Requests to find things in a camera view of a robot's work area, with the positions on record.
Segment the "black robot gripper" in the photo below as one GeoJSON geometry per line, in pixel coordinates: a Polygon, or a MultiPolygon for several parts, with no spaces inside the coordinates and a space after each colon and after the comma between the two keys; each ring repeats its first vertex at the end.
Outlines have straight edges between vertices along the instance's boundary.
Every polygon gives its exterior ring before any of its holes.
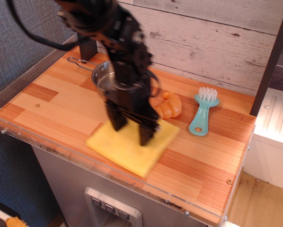
{"type": "Polygon", "coordinates": [[[114,130],[120,130],[127,124],[127,118],[131,118],[140,125],[140,145],[147,145],[158,126],[158,114],[149,103],[151,82],[127,89],[112,85],[114,89],[106,94],[106,107],[114,130]]]}

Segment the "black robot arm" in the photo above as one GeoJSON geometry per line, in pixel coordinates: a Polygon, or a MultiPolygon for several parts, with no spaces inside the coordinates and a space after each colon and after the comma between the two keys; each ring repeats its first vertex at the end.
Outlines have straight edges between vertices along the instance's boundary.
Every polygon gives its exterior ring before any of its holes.
{"type": "Polygon", "coordinates": [[[60,17],[75,32],[99,41],[114,69],[105,91],[106,111],[115,131],[130,119],[139,124],[140,144],[153,137],[159,118],[151,107],[151,56],[137,20],[115,0],[58,0],[60,17]]]}

